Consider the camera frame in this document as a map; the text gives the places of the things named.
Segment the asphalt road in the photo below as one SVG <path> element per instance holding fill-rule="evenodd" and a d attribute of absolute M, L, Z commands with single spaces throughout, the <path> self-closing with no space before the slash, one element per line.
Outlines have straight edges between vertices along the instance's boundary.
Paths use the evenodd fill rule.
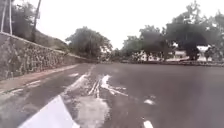
<path fill-rule="evenodd" d="M 145 121 L 153 128 L 224 127 L 224 68 L 80 64 L 1 94 L 0 128 L 18 127 L 57 95 L 84 128 L 80 97 L 108 105 L 96 128 L 141 128 Z"/>

